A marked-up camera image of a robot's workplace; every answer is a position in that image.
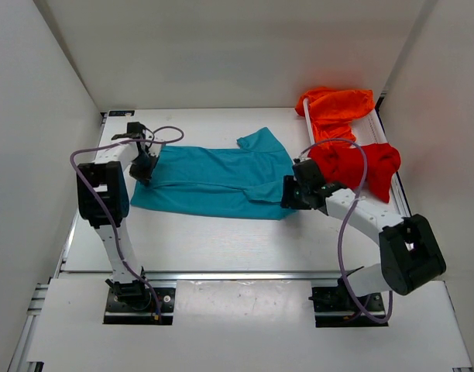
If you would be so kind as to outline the teal t shirt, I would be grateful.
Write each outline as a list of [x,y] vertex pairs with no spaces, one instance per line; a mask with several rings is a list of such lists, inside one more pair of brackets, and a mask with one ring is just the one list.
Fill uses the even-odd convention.
[[149,185],[136,184],[131,204],[153,211],[234,219],[281,220],[280,205],[292,160],[263,127],[237,139],[234,149],[165,146]]

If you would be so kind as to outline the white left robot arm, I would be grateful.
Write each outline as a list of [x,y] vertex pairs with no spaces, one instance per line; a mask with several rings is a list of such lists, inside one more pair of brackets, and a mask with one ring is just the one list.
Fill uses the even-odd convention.
[[112,275],[106,281],[117,294],[146,290],[143,266],[136,259],[125,219],[129,195],[124,172],[147,186],[163,144],[140,122],[129,122],[126,132],[112,137],[111,144],[76,150],[70,164],[77,174],[77,200],[81,217],[100,237]]

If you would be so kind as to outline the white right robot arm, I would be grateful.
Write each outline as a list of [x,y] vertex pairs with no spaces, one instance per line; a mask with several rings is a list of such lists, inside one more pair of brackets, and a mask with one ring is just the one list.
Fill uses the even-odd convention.
[[422,215],[403,217],[356,197],[339,182],[328,183],[313,160],[294,161],[293,174],[283,178],[280,205],[318,210],[370,238],[380,262],[343,274],[339,284],[357,298],[393,291],[408,295],[442,275],[447,264],[429,221]]

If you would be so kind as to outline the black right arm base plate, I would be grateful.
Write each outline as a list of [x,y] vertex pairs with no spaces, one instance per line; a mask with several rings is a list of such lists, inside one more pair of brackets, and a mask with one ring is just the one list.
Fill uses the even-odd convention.
[[369,319],[350,297],[347,291],[336,287],[313,287],[313,302],[316,328],[370,328],[386,327],[388,322],[379,323]]

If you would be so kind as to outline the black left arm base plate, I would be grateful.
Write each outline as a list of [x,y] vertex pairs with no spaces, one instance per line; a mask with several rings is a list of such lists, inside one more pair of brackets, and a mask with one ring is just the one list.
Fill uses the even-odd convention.
[[105,325],[171,326],[176,301],[176,288],[154,288],[160,307],[143,283],[114,284],[107,280],[108,297],[105,304]]

